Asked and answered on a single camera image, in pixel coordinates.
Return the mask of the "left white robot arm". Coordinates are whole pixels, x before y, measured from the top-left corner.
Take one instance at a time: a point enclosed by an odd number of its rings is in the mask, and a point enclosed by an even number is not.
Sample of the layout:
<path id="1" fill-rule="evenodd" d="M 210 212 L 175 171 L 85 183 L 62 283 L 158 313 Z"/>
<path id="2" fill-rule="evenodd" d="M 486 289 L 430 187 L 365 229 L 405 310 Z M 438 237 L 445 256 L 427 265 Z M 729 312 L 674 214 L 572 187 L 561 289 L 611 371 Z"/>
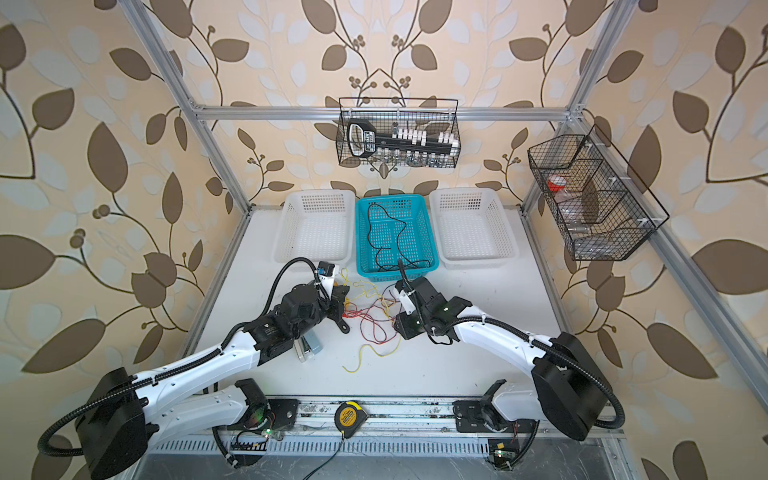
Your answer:
<path id="1" fill-rule="evenodd" d="M 279 357 L 325 319 L 341 320 L 348 292 L 343 285 L 297 285 L 271 311 L 233 328 L 223 344 L 135 375 L 109 372 L 86 404 L 44 431 L 39 453 L 82 456 L 91 478 L 109 479 L 168 440 L 243 422 L 267 403 L 254 380 L 213 393 L 204 388 Z"/>

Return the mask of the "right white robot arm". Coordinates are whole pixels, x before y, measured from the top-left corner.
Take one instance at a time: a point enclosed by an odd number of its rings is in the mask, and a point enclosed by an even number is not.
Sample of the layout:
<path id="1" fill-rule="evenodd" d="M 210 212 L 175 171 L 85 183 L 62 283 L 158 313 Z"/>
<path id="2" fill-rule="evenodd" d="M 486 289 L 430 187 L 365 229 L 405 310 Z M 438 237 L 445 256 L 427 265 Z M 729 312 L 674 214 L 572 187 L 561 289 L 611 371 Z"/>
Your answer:
<path id="1" fill-rule="evenodd" d="M 425 334 L 445 346 L 466 343 L 506 361 L 525 374 L 532 390 L 515 390 L 495 381 L 468 413 L 457 415 L 490 432 L 505 432 L 520 420 L 546 420 L 573 440 L 584 440 L 594 427 L 617 430 L 626 413 L 610 382 L 580 340 L 562 332 L 538 335 L 496 319 L 467 299 L 446 299 L 424 277 L 395 284 L 402 311 L 394 328 L 406 340 Z"/>

